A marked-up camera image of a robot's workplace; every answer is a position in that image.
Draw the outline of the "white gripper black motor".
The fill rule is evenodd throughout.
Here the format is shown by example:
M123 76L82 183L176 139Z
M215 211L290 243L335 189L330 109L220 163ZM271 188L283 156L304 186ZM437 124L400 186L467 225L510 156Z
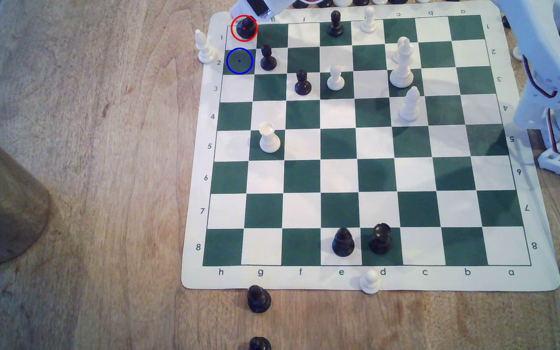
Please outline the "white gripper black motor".
M229 10L234 19L240 15L248 15L256 19L256 16L275 16L289 6L294 1L237 1Z

